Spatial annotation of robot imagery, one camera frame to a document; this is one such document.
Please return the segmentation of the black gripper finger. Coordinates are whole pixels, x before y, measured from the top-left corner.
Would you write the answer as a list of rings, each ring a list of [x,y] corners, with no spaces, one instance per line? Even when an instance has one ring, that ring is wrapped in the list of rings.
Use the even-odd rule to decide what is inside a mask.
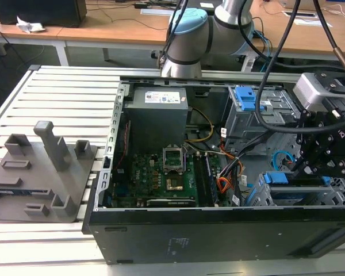
[[[322,128],[326,125],[327,116],[324,112],[310,112],[303,110],[300,117],[300,126],[308,128]],[[296,142],[300,145],[300,157],[291,169],[297,175],[313,174],[325,175],[327,166],[326,153],[331,145],[329,133],[299,133]]]
[[[319,155],[317,159],[306,159],[305,164],[314,175],[326,177],[345,177],[345,157]]]

